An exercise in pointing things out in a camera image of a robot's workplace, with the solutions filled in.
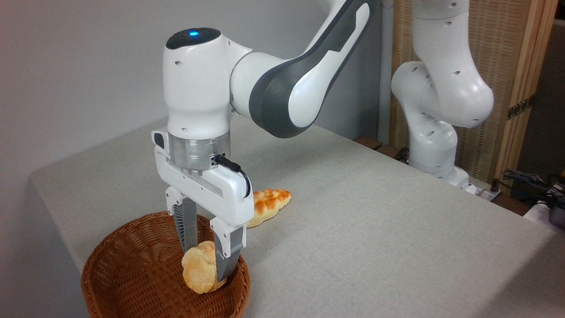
white wall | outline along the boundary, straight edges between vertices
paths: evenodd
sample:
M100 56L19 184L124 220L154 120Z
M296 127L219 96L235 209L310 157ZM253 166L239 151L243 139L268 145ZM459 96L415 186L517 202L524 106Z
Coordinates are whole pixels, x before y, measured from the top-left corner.
M171 34L214 27L289 58L324 18L313 0L0 0L0 316L86 315L79 274L27 180L166 116L161 57ZM317 121L349 138L376 135L374 18Z

woven panel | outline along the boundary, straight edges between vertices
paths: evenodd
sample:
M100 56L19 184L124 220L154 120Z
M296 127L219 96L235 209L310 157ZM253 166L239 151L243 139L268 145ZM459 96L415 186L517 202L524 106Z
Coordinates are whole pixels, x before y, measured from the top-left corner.
M214 240L198 216L198 242ZM133 220L108 235L82 270L82 293L92 317L241 317L249 301L249 271L240 256L219 290L199 295L182 277L182 248L166 212Z
M395 0L393 71L404 62L418 60L412 49L411 2ZM470 1L471 54L479 73L493 90L494 108L480 127L456 127L459 144L455 164L482 181L494 175L530 4L529 0ZM395 98L390 118L391 143L396 148L407 147L408 128Z

black cable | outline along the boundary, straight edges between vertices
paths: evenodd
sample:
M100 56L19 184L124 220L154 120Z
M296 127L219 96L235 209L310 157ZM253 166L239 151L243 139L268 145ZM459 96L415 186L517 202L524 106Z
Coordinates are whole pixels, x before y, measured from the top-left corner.
M248 178L247 175L244 173L244 171L241 170L241 166L238 165L237 163L231 161L230 159L227 159L226 157L220 155L220 154L217 154L217 155L214 157L214 160L215 160L219 165L222 165L222 166L228 168L228 169L231 170L231 171L241 173L241 174L244 176L244 178L245 178L245 183L247 184L247 193L245 194L244 199L245 199L246 197L248 197L248 196L251 194L251 182L249 181L249 178Z
M559 196L557 193L555 193L555 191L558 189L552 189L552 186L544 183L540 177L538 177L535 174L524 174L521 173L519 171L513 171L513 170L505 170L503 172L503 179L506 180L516 180L519 181L520 183L516 186L510 186L508 184L505 184L504 182L500 181L499 179L494 179L494 181L498 184L501 184L511 190L514 190L528 198L530 198L530 200L537 200L537 201L541 201L543 203L545 203L549 208L552 208L554 205L557 206L561 206L560 202L559 202ZM528 193L528 192L524 192L520 189L518 189L519 186L521 186L522 184L529 184L535 188L541 189L546 193L544 196L540 196L537 194L532 194L532 193Z
M404 148L401 148L401 149L398 151L398 153L397 153L397 155L396 155L396 157L395 157L394 159L396 159L396 160L404 160L404 161L408 162L409 156L410 156L410 150L409 150L408 148L404 147Z

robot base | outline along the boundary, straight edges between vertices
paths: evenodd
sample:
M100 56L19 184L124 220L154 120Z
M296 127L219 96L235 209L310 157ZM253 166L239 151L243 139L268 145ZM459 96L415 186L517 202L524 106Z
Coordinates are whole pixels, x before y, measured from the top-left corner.
M477 191L477 188L469 181L469 175L459 167L453 166L446 172L428 174L471 194L475 194Z

cable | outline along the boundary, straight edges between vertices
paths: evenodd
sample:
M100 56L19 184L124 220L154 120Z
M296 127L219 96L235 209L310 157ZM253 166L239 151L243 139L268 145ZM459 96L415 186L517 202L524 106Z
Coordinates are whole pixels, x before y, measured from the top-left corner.
M394 157L394 159L399 160L399 161L404 160L404 161L408 162L409 156L410 156L410 150L408 148L404 147L404 148L401 148L398 151L398 153Z
M248 178L247 175L244 173L244 171L241 170L241 166L238 165L237 163L231 161L230 159L227 159L226 157L220 155L220 154L217 154L217 155L214 157L214 160L215 160L219 165L222 165L222 166L228 168L228 169L231 170L231 171L239 172L239 173L241 173L241 174L244 176L244 178L245 178L245 183L247 184L247 193L245 194L244 199L245 199L246 197L248 197L249 194L251 193L251 182L249 181L249 178Z
M493 183L493 187L495 185L501 184L513 191L518 192L521 195L524 195L526 197L528 197L529 199L524 199L522 200L522 202L524 201L528 201L528 200L537 200L537 201L541 201L538 202L536 204L539 203L544 203L545 205L547 205L549 208L552 208L553 206L558 206L560 208L563 208L564 201L563 200L563 195L565 195L565 192L562 189L559 189L558 187L555 187L554 185L550 185L545 183L537 174L528 174L528 173L522 173L521 171L514 171L514 170L505 170L503 173L503 179L504 180L514 180L517 181L516 186L510 186L508 184L505 184L504 182L500 181L499 179L495 179L494 183ZM519 189L520 186L527 184L531 187L533 187L534 189L540 190L544 193L543 196L541 196L540 194L534 194L534 193L530 193L527 192L523 189Z

